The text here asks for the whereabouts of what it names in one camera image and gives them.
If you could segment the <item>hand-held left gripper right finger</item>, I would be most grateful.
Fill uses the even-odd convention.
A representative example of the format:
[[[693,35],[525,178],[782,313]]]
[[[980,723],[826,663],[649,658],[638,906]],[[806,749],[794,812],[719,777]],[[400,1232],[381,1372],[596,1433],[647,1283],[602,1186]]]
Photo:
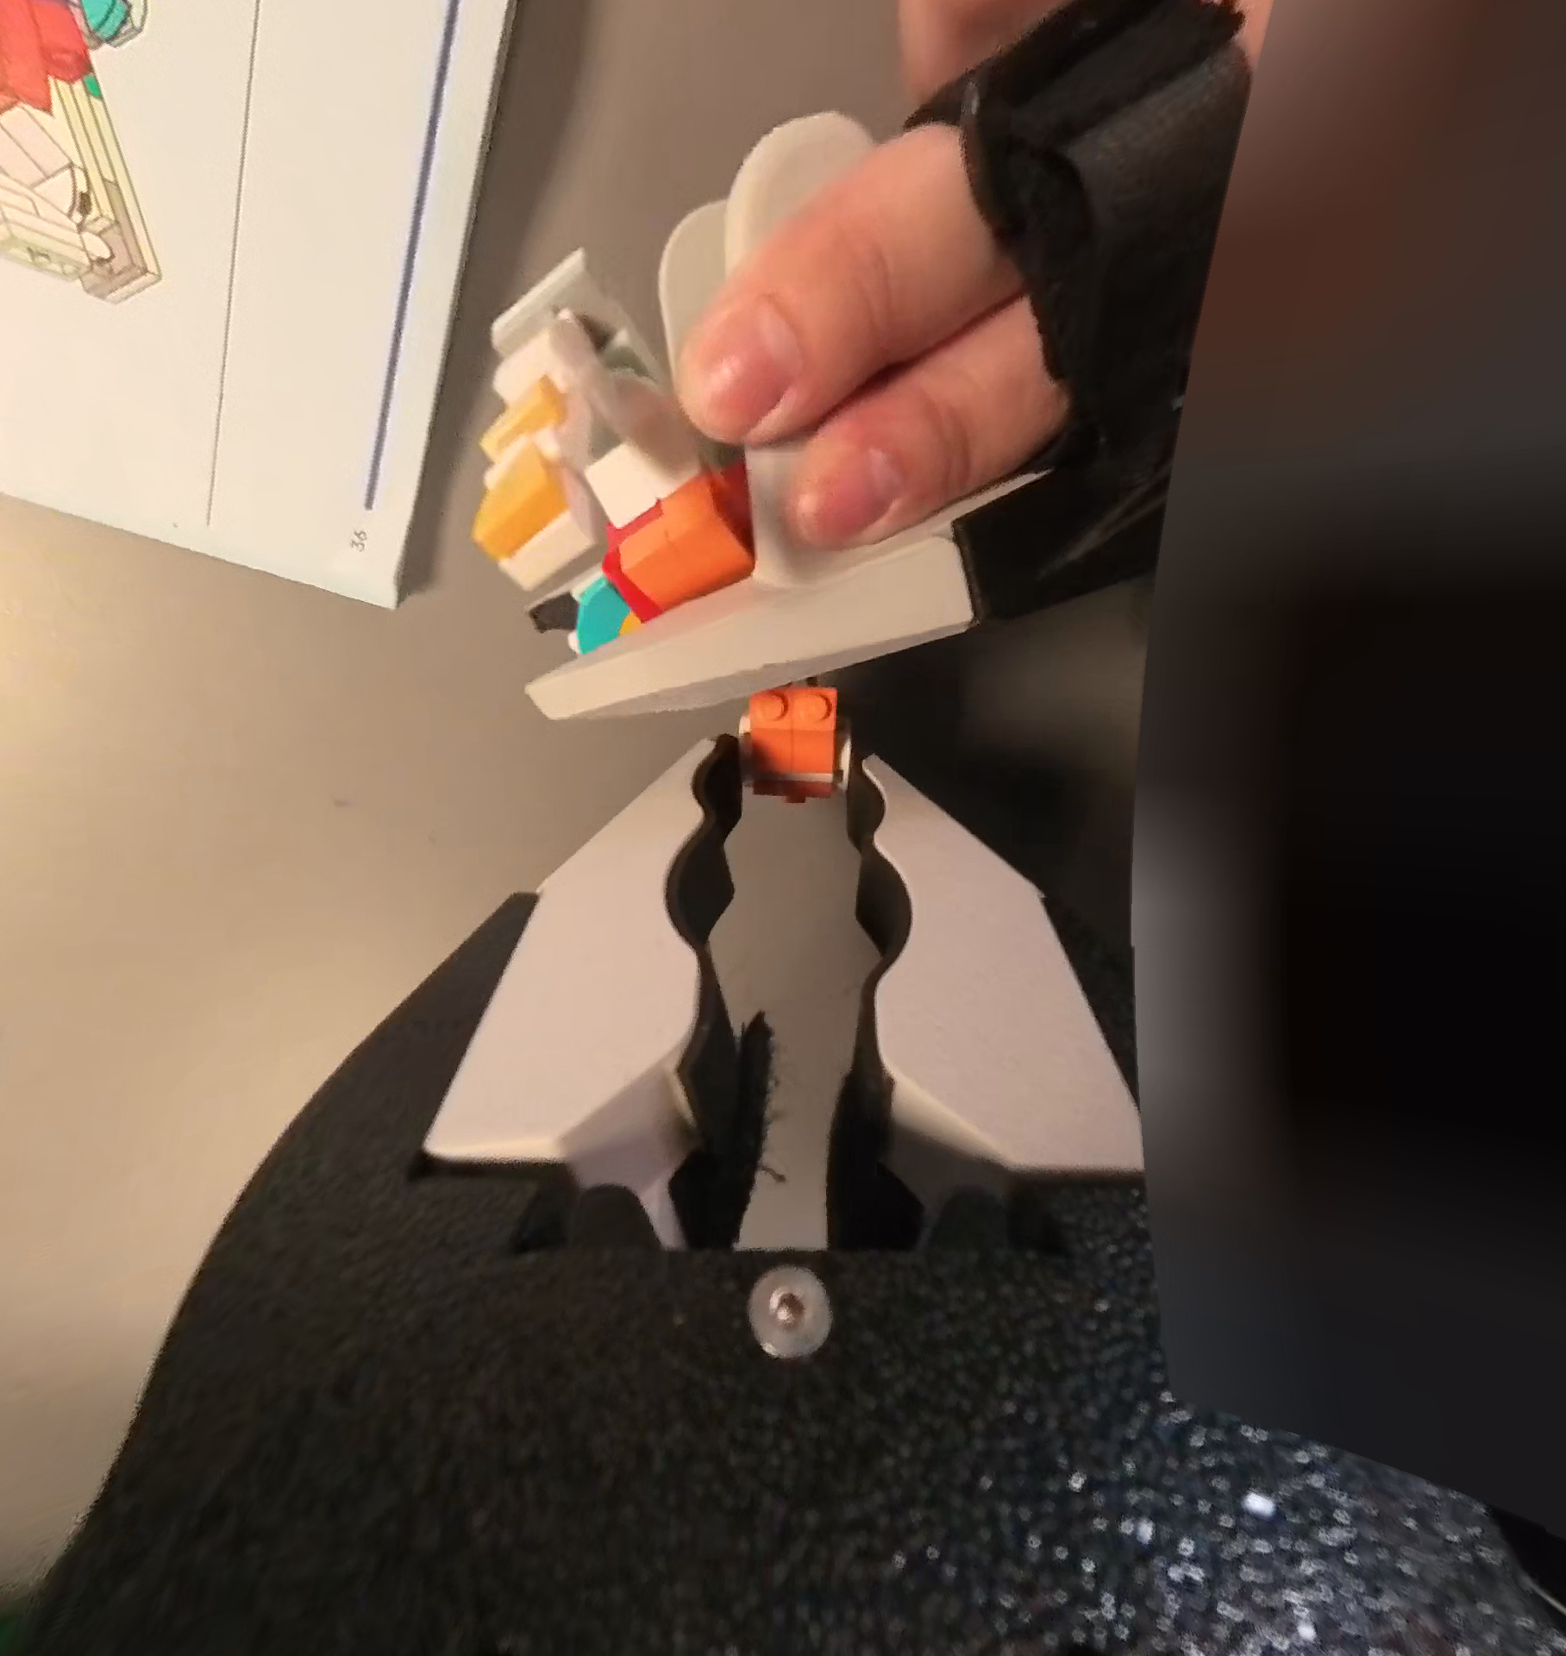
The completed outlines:
[[[875,756],[847,828],[876,947],[847,1071],[847,1244],[911,1248],[952,1199],[1137,1183],[1142,1127],[1048,903]]]

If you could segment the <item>open pale blue instruction booklet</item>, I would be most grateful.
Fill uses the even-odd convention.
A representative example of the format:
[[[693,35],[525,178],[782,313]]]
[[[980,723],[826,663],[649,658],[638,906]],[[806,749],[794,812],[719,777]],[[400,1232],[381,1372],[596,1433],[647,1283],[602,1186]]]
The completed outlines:
[[[0,1],[0,495],[395,607],[511,1]]]

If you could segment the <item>colourful toy brick fish body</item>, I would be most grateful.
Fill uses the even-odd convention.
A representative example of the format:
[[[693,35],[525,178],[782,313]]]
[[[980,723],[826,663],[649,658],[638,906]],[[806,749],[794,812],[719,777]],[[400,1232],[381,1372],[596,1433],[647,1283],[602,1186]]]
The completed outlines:
[[[663,364],[584,250],[490,330],[472,540],[535,631],[598,651],[754,567],[747,467],[686,418]]]

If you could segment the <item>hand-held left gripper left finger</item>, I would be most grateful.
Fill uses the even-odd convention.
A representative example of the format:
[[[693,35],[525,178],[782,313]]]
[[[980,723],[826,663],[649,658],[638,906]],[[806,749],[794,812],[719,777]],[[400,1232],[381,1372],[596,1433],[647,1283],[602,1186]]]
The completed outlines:
[[[710,936],[733,898],[738,744],[696,742],[535,892],[423,1141],[442,1167],[621,1186],[665,1244],[733,1244],[749,1085]]]

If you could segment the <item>person's right hand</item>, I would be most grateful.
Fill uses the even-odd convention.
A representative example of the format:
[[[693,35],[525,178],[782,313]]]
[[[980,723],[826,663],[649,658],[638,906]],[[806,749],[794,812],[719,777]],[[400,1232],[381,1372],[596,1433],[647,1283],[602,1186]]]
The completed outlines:
[[[803,441],[784,514],[813,549],[938,514],[1020,470],[1071,414],[959,129],[938,120],[880,143],[738,264],[677,386],[719,442]]]

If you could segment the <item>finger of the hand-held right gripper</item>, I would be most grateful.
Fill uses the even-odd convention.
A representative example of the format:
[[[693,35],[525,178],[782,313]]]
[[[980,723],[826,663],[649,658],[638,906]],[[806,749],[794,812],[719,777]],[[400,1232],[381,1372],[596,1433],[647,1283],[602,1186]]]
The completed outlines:
[[[950,521],[836,553],[799,584],[745,579],[526,682],[554,721],[687,712],[966,631],[974,603]]]

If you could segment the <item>orange toy brick head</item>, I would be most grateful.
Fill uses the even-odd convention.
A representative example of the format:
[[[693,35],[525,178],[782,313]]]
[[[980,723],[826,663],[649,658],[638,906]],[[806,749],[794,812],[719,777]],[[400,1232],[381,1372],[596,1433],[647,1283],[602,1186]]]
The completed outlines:
[[[754,796],[806,803],[847,787],[852,744],[836,688],[812,680],[752,693],[738,745]]]

